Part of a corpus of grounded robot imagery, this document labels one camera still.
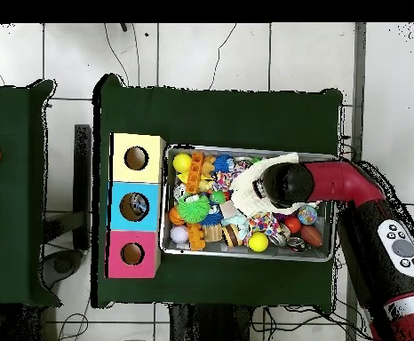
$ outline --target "colorful block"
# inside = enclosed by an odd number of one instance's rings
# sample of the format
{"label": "colorful block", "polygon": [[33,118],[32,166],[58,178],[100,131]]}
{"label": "colorful block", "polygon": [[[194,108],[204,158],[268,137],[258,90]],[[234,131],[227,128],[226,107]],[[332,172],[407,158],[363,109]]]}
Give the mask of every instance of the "colorful block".
{"label": "colorful block", "polygon": [[[159,136],[114,133],[113,180],[118,182],[161,183],[164,140]],[[142,170],[133,170],[132,159],[127,160],[131,148],[137,147],[146,155]]]}
{"label": "colorful block", "polygon": [[[127,194],[141,194],[147,199],[148,213],[141,220],[129,220],[120,211],[121,201]],[[112,184],[111,230],[157,232],[160,216],[161,186],[145,183]]]}
{"label": "colorful block", "polygon": [[[154,278],[156,269],[160,265],[161,256],[157,237],[158,232],[111,231],[107,277],[113,279]],[[139,245],[139,249],[143,251],[137,265],[127,264],[123,261],[123,248],[127,244]],[[138,262],[138,259],[132,260],[131,263],[134,262]]]}

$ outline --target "table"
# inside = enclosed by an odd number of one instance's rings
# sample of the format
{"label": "table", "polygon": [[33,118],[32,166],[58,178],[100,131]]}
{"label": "table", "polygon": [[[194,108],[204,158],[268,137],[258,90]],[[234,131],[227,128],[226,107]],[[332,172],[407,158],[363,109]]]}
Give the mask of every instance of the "table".
{"label": "table", "polygon": [[111,132],[161,136],[166,143],[336,155],[342,95],[292,91],[125,88],[105,75],[94,90],[92,304],[178,302],[318,305],[331,311],[331,259],[324,263],[162,254],[154,279],[107,279],[108,141]]}

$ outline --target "green mat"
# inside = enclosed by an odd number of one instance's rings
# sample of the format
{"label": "green mat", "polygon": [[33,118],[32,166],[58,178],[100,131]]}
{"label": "green mat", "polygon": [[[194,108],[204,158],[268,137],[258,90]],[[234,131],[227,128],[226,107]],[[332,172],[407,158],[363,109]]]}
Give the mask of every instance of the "green mat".
{"label": "green mat", "polygon": [[0,303],[58,305],[39,278],[43,241],[43,106],[52,81],[0,87]]}
{"label": "green mat", "polygon": [[[337,154],[338,90],[321,93],[124,88],[106,75],[94,91],[94,161],[107,171],[111,132],[159,135],[166,143]],[[104,278],[107,173],[100,200],[92,302],[318,305],[330,311],[332,263],[162,254],[154,279]]]}

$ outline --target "metal tray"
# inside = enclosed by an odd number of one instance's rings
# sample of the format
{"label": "metal tray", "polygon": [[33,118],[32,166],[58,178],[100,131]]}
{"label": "metal tray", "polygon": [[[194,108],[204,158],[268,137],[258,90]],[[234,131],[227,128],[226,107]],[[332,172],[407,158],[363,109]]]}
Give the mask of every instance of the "metal tray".
{"label": "metal tray", "polygon": [[[223,242],[207,242],[202,251],[183,250],[178,248],[171,237],[172,223],[169,220],[169,210],[174,200],[172,197],[173,188],[178,184],[177,172],[172,166],[172,160],[178,153],[187,153],[191,155],[194,151],[203,152],[205,155],[229,154],[233,157],[251,156],[251,157],[277,157],[278,155],[287,155],[293,152],[275,152],[268,150],[255,149],[236,149],[225,147],[187,147],[180,145],[169,145],[165,149],[164,163],[166,165],[166,180],[163,182],[163,199],[162,199],[162,216],[160,223],[160,248],[163,252],[180,255],[205,255],[214,257],[234,257],[234,258],[259,258],[275,260],[299,260],[311,262],[324,262],[333,256],[335,231],[336,231],[336,205],[334,202],[321,202],[318,210],[318,220],[315,227],[321,232],[323,246],[311,248],[302,253],[296,253],[285,247],[278,248],[273,243],[269,243],[267,249],[263,252],[254,252],[246,246],[237,246],[228,248]],[[314,161],[333,161],[338,158],[334,155],[317,155],[309,153],[298,153],[300,162]]]}

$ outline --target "orange ball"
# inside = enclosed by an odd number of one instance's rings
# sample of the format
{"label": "orange ball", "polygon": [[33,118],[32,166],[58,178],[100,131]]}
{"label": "orange ball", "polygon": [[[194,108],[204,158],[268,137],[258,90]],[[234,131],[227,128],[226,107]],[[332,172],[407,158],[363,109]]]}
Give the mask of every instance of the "orange ball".
{"label": "orange ball", "polygon": [[179,211],[176,207],[172,207],[172,209],[169,211],[169,219],[174,225],[185,224],[185,220],[180,216]]}

